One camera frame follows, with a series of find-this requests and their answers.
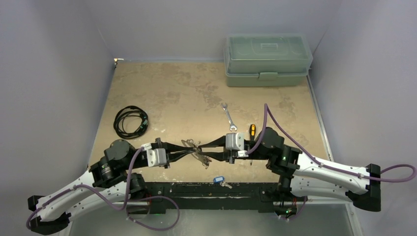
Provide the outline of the grey key holder plate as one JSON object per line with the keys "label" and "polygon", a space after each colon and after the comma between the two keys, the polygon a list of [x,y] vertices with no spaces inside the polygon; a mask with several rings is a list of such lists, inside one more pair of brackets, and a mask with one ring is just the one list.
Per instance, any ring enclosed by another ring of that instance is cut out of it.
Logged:
{"label": "grey key holder plate", "polygon": [[191,155],[195,158],[195,159],[197,159],[198,161],[200,161],[201,162],[201,164],[204,166],[204,168],[205,169],[207,169],[208,167],[209,167],[209,165],[210,165],[210,163],[212,162],[212,160],[208,157],[208,156],[205,156],[205,155],[202,155],[201,154],[201,150],[200,150],[200,148],[199,148],[199,146],[200,146],[200,144],[201,144],[201,142],[200,141],[198,141],[198,142],[195,142],[193,139],[187,139],[187,140],[181,140],[181,142],[182,142],[182,144],[185,146],[185,147],[191,147],[191,148],[194,148],[194,153],[192,153]]}

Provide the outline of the key with blue tag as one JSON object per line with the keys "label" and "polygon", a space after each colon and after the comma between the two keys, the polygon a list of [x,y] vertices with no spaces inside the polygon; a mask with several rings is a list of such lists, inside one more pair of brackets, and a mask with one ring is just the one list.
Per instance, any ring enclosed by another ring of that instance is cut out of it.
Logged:
{"label": "key with blue tag", "polygon": [[214,183],[219,184],[219,185],[220,185],[220,186],[222,186],[222,187],[227,187],[227,188],[229,188],[229,189],[232,189],[232,188],[233,188],[230,184],[228,184],[228,183],[225,181],[225,178],[224,178],[223,176],[215,177],[215,178],[213,179],[213,182],[214,182]]}

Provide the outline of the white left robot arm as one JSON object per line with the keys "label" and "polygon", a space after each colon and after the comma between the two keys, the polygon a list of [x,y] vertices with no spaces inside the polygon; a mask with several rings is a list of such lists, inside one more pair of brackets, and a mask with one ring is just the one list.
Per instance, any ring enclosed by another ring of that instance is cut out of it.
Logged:
{"label": "white left robot arm", "polygon": [[26,227],[41,235],[51,235],[100,204],[124,210],[129,200],[141,201],[147,194],[142,175],[133,173],[134,169],[165,167],[195,150],[160,140],[134,148],[126,140],[116,140],[104,150],[98,162],[61,190],[29,197],[28,208],[32,213]]}

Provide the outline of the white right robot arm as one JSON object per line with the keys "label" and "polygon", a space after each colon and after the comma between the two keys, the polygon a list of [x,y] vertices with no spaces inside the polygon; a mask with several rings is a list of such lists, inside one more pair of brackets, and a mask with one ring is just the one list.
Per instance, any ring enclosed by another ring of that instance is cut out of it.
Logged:
{"label": "white right robot arm", "polygon": [[265,160],[266,168],[279,176],[272,195],[281,201],[319,196],[351,202],[355,207],[381,211],[381,168],[346,166],[317,157],[284,144],[284,137],[270,127],[255,140],[245,140],[242,133],[229,133],[199,146],[199,153],[217,161],[233,163],[236,159]]}

